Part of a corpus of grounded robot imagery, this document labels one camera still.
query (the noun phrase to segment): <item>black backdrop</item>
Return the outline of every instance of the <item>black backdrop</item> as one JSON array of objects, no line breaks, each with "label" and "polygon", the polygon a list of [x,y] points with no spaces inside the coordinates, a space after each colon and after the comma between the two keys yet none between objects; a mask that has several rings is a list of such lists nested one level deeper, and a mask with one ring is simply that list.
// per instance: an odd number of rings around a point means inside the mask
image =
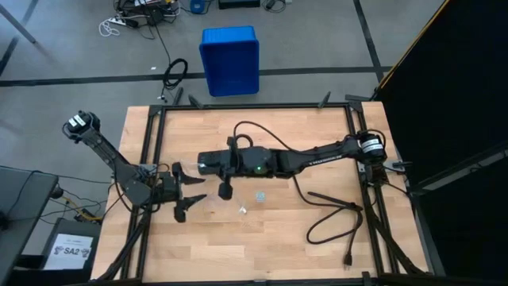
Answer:
[{"label": "black backdrop", "polygon": [[508,1],[450,1],[378,90],[411,185],[508,141]]},{"label": "black backdrop", "polygon": [[447,276],[508,280],[508,159],[421,197]]}]

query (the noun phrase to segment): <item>blue plastic crate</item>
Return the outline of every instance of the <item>blue plastic crate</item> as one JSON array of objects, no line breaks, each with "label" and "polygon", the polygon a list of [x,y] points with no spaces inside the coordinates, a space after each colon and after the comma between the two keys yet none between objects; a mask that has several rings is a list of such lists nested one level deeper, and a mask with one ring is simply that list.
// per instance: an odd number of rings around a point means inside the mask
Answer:
[{"label": "blue plastic crate", "polygon": [[260,90],[260,43],[252,26],[205,29],[199,51],[212,96]]}]

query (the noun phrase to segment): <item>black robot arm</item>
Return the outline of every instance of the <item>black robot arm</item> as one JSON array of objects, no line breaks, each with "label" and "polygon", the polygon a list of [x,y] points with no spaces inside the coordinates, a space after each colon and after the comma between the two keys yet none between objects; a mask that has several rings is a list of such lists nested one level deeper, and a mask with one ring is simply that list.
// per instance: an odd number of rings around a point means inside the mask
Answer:
[{"label": "black robot arm", "polygon": [[171,166],[171,173],[157,172],[153,165],[130,164],[102,136],[100,128],[101,122],[95,114],[80,110],[77,115],[63,124],[62,131],[75,143],[83,141],[94,150],[113,170],[115,183],[120,184],[134,206],[145,207],[150,203],[150,199],[154,204],[176,202],[175,220],[185,222],[184,211],[206,195],[184,198],[181,184],[197,184],[205,180],[185,175],[178,162]]},{"label": "black robot arm", "polygon": [[[237,141],[241,138],[247,139],[250,146],[237,148]],[[289,179],[307,167],[334,160],[352,158],[363,164],[372,165],[382,164],[387,158],[384,142],[379,135],[369,132],[349,134],[342,141],[305,151],[253,146],[252,139],[245,134],[228,137],[227,143],[229,146],[227,150],[198,154],[199,173],[215,174],[223,180],[219,186],[219,196],[223,199],[232,197],[233,188],[230,184],[232,177]]]}]

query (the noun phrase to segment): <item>wooden tabletop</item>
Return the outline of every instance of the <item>wooden tabletop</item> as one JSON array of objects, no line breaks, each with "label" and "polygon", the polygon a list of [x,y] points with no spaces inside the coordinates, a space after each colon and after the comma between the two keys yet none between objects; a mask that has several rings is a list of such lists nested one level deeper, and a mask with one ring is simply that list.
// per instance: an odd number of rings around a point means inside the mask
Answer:
[{"label": "wooden tabletop", "polygon": [[[382,103],[363,105],[368,128],[385,133],[388,157],[397,159]],[[133,164],[139,163],[147,118],[147,106],[130,107],[127,112],[120,152]],[[343,108],[170,111],[165,119],[161,163],[181,161],[188,175],[200,176],[195,165],[198,153],[227,149],[226,138],[232,136],[234,125],[241,120],[267,127],[294,149],[342,140],[348,133]],[[157,122],[158,118],[154,121],[148,158],[152,158]],[[282,148],[255,126],[242,126],[238,132],[251,136],[255,145]],[[401,176],[388,176],[393,185],[405,188]],[[297,177],[304,193],[315,191],[363,205],[354,160],[313,166]],[[346,270],[342,260],[349,236],[322,245],[306,241],[309,227],[334,209],[304,203],[292,180],[234,178],[233,199],[223,201],[217,196],[220,180],[216,176],[203,178],[203,184],[183,186],[185,196],[208,194],[187,212],[186,223],[173,219],[174,203],[164,204],[152,216],[144,282],[351,278],[360,277],[363,271],[375,276],[367,222],[358,230],[352,248],[353,265]],[[258,192],[266,196],[262,203],[256,201]],[[407,197],[389,186],[383,186],[383,195],[395,241],[416,266],[426,270]],[[117,194],[112,191],[107,206],[116,199]],[[239,212],[241,207],[247,210],[246,214]],[[319,240],[350,230],[355,220],[355,213],[342,211],[317,227],[311,238]],[[128,224],[129,213],[118,203],[103,223],[92,278],[104,273],[117,256]],[[389,270],[383,240],[380,241],[385,269]],[[133,251],[131,277],[136,268],[137,247]]]}]

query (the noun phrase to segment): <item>yellow cable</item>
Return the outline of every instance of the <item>yellow cable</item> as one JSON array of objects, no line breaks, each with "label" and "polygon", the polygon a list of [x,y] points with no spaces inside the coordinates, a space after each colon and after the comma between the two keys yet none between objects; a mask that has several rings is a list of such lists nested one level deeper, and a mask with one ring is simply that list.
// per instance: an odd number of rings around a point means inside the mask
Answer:
[{"label": "yellow cable", "polygon": [[65,199],[65,200],[66,200],[66,201],[68,201],[71,205],[73,205],[73,206],[75,207],[75,208],[74,208],[74,210],[75,210],[75,211],[77,211],[77,212],[79,212],[79,214],[80,214],[80,215],[82,215],[85,219],[87,219],[87,220],[101,220],[101,219],[102,219],[102,218],[99,218],[99,217],[91,217],[91,216],[89,216],[88,214],[85,214],[84,212],[82,212],[82,211],[80,210],[80,208],[82,208],[82,207],[78,207],[78,205],[77,205],[76,203],[74,203],[74,202],[72,201],[72,199],[69,199],[69,198],[64,197],[64,196],[62,196],[62,199]]}]

